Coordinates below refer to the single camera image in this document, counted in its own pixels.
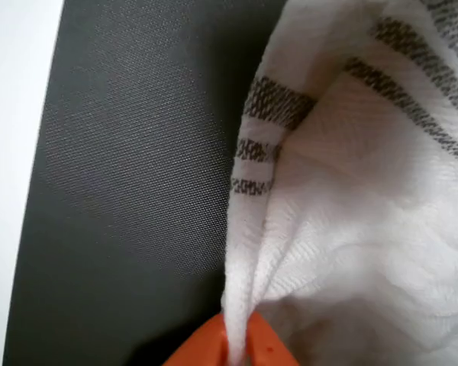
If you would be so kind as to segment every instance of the black mesh fabric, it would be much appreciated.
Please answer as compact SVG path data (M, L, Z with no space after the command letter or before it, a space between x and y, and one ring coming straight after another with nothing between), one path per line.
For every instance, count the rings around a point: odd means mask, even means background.
M66 0L4 364L160 364L219 311L244 99L283 0Z

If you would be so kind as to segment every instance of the white wall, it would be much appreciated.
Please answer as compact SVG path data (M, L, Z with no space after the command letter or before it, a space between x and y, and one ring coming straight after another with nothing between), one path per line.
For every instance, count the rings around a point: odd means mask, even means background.
M63 0L0 0L0 364Z

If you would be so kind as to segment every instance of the gray stripe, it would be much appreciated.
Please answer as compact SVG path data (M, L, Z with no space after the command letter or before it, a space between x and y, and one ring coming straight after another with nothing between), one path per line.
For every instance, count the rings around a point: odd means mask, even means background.
M411 59L458 110L458 78L409 24L383 18L372 29L372 35Z
M232 178L231 190L238 194L262 196L272 188L272 181L250 181L247 179Z
M344 69L382 97L389 99L417 126L437 141L442 149L458 160L458 142L389 76L357 58L350 59Z
M458 56L458 0L421 0L437 31Z
M315 101L266 76L255 78L244 105L244 114L294 130L314 107Z
M271 143L258 143L252 139L237 141L236 157L254 162L275 162L280 153L280 146Z

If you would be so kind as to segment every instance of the orange object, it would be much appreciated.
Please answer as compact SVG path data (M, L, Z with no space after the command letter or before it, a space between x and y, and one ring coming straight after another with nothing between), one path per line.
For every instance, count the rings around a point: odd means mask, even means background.
M271 326L258 313L247 324L247 348L252 366L298 366ZM198 328L164 366L226 366L227 336L218 314Z

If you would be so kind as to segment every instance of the textured white fabric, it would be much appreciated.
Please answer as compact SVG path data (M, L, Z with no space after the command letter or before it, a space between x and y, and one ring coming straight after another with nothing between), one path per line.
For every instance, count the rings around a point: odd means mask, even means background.
M289 0L228 209L230 364L458 365L458 0Z

